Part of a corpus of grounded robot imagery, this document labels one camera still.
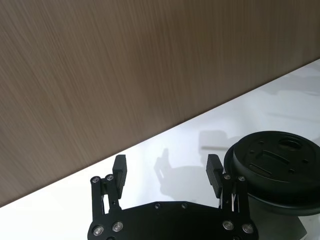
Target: screw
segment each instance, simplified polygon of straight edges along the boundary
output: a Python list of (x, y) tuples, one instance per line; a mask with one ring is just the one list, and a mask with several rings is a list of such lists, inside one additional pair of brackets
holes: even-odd
[(93, 183), (97, 183), (99, 181), (99, 177), (95, 176), (93, 179), (92, 179), (92, 182)]
[(111, 181), (112, 179), (114, 179), (114, 176), (113, 176), (112, 174), (110, 174), (110, 175), (108, 175), (108, 176), (106, 177), (106, 179), (107, 179), (108, 181)]
[(156, 203), (156, 204), (154, 205), (154, 208), (155, 208), (155, 209), (159, 209), (160, 206), (161, 206), (160, 203)]
[(188, 207), (188, 204), (187, 204), (186, 202), (184, 202), (184, 203), (181, 204), (181, 207), (182, 207), (183, 209), (186, 209), (186, 208)]
[(112, 231), (114, 231), (114, 232), (120, 232), (123, 228), (124, 228), (124, 225), (120, 221), (116, 221), (112, 225)]
[(251, 224), (248, 224), (248, 223), (242, 225), (242, 230), (246, 234), (253, 234), (254, 233), (254, 228), (252, 227)]
[(234, 224), (231, 221), (223, 221), (222, 226), (224, 229), (231, 231), (234, 229)]
[(241, 182), (244, 182), (246, 180), (246, 178), (244, 176), (240, 176), (238, 177), (238, 179), (241, 181)]
[(102, 226), (97, 226), (93, 229), (93, 235), (100, 236), (104, 231), (104, 228)]

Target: black lid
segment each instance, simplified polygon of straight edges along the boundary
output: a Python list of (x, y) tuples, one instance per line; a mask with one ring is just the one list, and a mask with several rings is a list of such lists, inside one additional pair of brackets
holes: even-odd
[(227, 151), (224, 168), (230, 175), (245, 176), (249, 196), (274, 212), (320, 213), (320, 147), (304, 137), (252, 133)]

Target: black disc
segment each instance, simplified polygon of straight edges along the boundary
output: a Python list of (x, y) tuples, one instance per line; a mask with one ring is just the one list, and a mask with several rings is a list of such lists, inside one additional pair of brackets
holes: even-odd
[(224, 168), (232, 176), (245, 176), (249, 196), (273, 212), (320, 213), (320, 147), (304, 137), (252, 133), (229, 148)]

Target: wood grain surface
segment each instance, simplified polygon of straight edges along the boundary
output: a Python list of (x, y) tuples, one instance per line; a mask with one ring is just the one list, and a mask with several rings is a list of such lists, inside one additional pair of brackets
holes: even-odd
[(318, 0), (0, 0), (0, 206), (320, 57)]

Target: white table surface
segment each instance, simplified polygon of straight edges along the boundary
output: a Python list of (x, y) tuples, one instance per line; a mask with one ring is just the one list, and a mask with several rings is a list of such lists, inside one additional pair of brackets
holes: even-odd
[[(241, 137), (266, 130), (298, 134), (320, 145), (320, 60), (121, 152), (128, 172), (120, 206), (189, 201), (217, 207), (205, 169), (208, 154), (223, 160)], [(90, 178), (112, 173), (114, 159), (0, 208), (0, 240), (86, 240), (92, 221)], [(306, 239), (320, 240), (320, 216), (300, 219)]]

